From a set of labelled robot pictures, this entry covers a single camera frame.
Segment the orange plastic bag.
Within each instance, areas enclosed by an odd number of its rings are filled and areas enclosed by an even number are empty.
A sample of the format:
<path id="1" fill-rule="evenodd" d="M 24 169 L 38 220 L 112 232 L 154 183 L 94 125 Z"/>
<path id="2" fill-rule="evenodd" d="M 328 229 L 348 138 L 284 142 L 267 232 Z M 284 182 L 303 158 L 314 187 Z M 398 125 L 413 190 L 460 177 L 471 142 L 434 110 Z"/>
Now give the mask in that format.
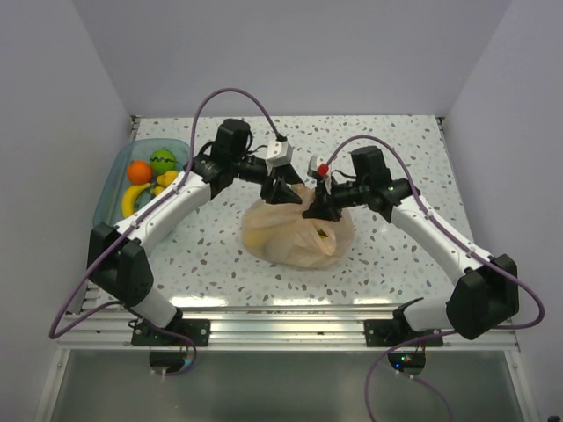
<path id="1" fill-rule="evenodd" d="M 328 267 L 349 250 L 355 228 L 348 211 L 337 222 L 305 219 L 303 212 L 313 202 L 313 191 L 293 185 L 301 204 L 269 205 L 255 201 L 241 220 L 241 239 L 253 256 L 274 264 L 307 269 Z"/>

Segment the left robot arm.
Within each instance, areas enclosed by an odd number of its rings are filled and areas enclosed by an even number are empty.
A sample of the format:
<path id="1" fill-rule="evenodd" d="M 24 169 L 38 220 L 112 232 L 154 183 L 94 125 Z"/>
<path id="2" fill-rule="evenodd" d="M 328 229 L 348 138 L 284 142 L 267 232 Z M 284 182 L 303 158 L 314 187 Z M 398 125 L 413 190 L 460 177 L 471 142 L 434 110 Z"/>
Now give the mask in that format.
<path id="1" fill-rule="evenodd" d="M 291 164 L 293 148 L 277 135 L 259 158 L 249 148 L 252 131 L 242 120 L 227 119 L 216 138 L 189 159 L 162 193 L 113 226 L 100 223 L 91 232 L 87 278 L 124 308 L 152 324 L 163 345 L 183 333 L 181 312 L 154 285 L 149 256 L 189 214 L 213 200 L 237 178 L 260 186 L 268 204 L 301 203 L 293 185 L 301 178 Z"/>

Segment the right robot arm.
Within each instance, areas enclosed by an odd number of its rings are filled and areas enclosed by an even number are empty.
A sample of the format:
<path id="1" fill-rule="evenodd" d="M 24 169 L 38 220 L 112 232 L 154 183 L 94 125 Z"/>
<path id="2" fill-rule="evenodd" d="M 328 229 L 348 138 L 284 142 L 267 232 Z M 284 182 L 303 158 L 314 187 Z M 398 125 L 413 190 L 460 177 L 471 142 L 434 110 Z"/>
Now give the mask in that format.
<path id="1" fill-rule="evenodd" d="M 344 209 L 365 206 L 411 237 L 453 284 L 448 298 L 417 298 L 396 308 L 384 329 L 386 344 L 408 346 L 434 330 L 475 339 L 518 312 L 517 266 L 511 257 L 493 256 L 431 213 L 408 179 L 392 177 L 380 148 L 356 149 L 351 158 L 355 175 L 346 183 L 338 183 L 327 164 L 311 158 L 308 174 L 317 185 L 303 218 L 337 222 Z"/>

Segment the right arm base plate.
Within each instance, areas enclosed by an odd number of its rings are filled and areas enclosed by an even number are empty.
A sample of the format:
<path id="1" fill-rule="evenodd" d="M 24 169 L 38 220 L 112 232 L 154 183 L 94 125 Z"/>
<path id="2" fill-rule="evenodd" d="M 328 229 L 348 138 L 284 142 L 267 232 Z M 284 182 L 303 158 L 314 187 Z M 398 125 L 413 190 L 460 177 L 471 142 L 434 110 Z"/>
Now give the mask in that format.
<path id="1" fill-rule="evenodd" d="M 421 298 L 404 303 L 392 311 L 391 319 L 367 319 L 363 321 L 363 334 L 367 347 L 393 347 L 415 338 L 435 335 L 434 330 L 415 331 L 406 321 L 405 309 L 421 301 Z"/>

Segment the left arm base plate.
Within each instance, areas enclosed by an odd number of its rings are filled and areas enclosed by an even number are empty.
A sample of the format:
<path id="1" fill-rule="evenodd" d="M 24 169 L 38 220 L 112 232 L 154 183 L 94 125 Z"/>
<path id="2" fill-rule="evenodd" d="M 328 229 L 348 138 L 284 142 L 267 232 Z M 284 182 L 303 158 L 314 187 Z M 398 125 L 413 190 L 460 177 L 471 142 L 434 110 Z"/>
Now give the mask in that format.
<path id="1" fill-rule="evenodd" d="M 154 328 L 135 319 L 128 322 L 128 327 L 133 330 L 133 346 L 187 346 L 187 341 L 190 340 L 196 347 L 205 347 L 211 333 L 211 322 L 208 319 L 182 319 L 173 322 L 166 329 Z"/>

